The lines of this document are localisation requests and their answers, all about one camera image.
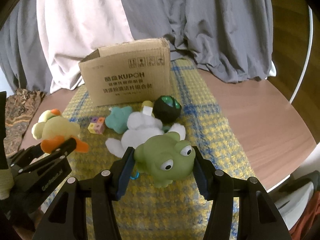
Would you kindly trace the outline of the yellow plush duck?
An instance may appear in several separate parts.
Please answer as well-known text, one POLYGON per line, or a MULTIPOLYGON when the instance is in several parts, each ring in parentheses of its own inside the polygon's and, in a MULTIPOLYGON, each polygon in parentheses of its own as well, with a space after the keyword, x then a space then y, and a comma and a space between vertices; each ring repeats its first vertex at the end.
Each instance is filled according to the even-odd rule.
POLYGON ((88 143, 79 139, 80 125, 63 117, 58 109, 44 111, 33 125, 31 133, 34 139, 41 140, 44 153, 52 153, 70 138, 76 141, 76 152, 86 153, 89 150, 88 143))

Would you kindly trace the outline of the teal flower-shaped toy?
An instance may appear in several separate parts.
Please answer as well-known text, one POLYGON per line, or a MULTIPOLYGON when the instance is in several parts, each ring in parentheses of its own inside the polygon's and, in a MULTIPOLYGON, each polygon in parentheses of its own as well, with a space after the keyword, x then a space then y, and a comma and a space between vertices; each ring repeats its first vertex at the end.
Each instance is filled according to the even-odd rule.
POLYGON ((105 118, 106 127, 118 134, 123 134, 128 129, 127 120, 133 112, 132 107, 110 107, 109 110, 110 114, 105 118))

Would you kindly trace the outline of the white plush toy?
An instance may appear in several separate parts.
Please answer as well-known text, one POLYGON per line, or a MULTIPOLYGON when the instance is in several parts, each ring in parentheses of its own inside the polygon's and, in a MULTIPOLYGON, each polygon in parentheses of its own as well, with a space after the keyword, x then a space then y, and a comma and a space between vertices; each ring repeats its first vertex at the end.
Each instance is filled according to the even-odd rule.
POLYGON ((151 137, 163 135, 163 123, 161 120, 143 114, 133 112, 127 120, 128 130, 124 132, 121 139, 108 138, 105 145, 110 153, 122 158, 128 147, 137 148, 151 137))

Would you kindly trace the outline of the green rubber frog toy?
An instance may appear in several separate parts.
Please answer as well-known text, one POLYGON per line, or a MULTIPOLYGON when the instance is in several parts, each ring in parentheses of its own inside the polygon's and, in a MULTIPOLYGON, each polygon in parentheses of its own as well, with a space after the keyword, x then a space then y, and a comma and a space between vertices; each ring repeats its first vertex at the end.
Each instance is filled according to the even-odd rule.
POLYGON ((139 173, 152 176, 154 186, 167 187, 191 174, 195 150, 177 132, 156 135, 139 145, 134 152, 139 173))

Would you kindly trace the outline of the pastel cube block toy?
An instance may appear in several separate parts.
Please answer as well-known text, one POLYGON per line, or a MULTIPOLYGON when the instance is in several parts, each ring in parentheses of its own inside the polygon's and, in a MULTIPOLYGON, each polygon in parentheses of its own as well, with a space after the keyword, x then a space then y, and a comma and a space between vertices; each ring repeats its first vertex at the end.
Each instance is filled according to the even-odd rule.
POLYGON ((105 127, 106 125, 104 117, 93 116, 90 119, 87 129, 92 134, 103 134, 105 127))

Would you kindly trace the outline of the patterned brown cushion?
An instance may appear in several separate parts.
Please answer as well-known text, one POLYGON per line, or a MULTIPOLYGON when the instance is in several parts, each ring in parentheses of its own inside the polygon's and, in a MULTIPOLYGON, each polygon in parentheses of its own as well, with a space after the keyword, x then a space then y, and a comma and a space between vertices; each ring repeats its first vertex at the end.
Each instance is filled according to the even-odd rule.
POLYGON ((20 148, 32 118, 46 96, 45 92, 18 88, 6 100, 4 150, 7 158, 20 148))

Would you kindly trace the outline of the red brown cloth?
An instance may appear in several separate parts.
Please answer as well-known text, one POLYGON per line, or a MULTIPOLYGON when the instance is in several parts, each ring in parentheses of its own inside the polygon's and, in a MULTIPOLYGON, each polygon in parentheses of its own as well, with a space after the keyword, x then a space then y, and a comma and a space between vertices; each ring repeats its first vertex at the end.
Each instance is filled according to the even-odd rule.
POLYGON ((292 239, 303 239, 319 218, 319 191, 316 191, 308 202, 302 216, 290 230, 292 239))

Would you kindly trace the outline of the yellow blue woven mat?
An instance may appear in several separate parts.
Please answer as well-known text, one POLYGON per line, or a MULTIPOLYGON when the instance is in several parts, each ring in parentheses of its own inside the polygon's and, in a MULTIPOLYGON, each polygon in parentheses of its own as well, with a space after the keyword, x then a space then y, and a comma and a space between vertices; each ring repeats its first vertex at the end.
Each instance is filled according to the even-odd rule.
MULTIPOLYGON (((182 105, 178 122, 186 129, 186 139, 217 169, 240 179, 253 176, 242 146, 195 65, 184 59, 172 61, 170 84, 182 105)), ((80 180, 93 178, 116 160, 105 142, 119 135, 111 129, 102 135, 87 129, 91 117, 108 112, 107 106, 92 105, 85 86, 62 110, 65 118, 80 125, 80 138, 89 144, 88 153, 68 156, 72 176, 80 180)), ((202 239, 212 204, 199 194, 193 176, 156 188, 151 176, 141 174, 129 182, 125 195, 113 208, 122 239, 202 239)))

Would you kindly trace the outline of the pale yellow toy bottle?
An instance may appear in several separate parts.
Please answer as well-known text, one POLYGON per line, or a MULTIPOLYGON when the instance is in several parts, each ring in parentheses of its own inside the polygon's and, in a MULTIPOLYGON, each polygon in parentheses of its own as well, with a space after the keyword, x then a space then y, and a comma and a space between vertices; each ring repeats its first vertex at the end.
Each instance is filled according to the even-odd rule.
POLYGON ((145 115, 149 115, 149 116, 153 116, 153 102, 149 101, 149 100, 145 100, 142 102, 140 111, 145 114, 145 115))

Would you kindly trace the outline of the brown cardboard box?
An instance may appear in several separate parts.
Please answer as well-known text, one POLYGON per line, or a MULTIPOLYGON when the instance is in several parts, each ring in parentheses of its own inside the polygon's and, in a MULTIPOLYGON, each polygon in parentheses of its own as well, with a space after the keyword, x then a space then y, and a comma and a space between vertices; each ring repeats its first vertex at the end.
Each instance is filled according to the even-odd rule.
POLYGON ((156 100, 171 94, 170 45, 149 38, 102 47, 79 62, 95 106, 156 100))

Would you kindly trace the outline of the black and green ball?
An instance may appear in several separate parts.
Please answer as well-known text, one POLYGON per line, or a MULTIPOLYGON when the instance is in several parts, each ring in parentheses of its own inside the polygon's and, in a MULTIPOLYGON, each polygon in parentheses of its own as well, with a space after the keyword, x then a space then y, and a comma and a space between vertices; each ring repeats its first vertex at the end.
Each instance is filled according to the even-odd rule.
POLYGON ((154 102, 152 113, 161 122, 171 123, 179 118, 181 111, 181 104, 173 96, 162 95, 154 102))

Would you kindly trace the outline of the white pinkish bed sheet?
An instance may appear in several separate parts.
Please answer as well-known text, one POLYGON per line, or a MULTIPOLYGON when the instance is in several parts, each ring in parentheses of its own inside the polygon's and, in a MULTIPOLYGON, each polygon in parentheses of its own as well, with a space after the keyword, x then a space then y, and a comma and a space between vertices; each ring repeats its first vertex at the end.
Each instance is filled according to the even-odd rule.
POLYGON ((84 84, 79 62, 91 52, 133 40, 121 0, 36 0, 36 13, 51 93, 84 84))

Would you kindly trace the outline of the grey bed sheet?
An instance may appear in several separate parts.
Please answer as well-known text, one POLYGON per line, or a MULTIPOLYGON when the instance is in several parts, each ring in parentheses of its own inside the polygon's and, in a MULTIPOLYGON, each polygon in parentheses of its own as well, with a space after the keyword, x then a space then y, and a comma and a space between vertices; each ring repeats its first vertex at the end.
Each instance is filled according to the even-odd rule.
MULTIPOLYGON (((224 82, 276 75, 271 0, 121 0, 134 40, 166 38, 224 82)), ((12 90, 50 92, 52 74, 37 25, 36 0, 19 0, 1 27, 1 72, 12 90)))

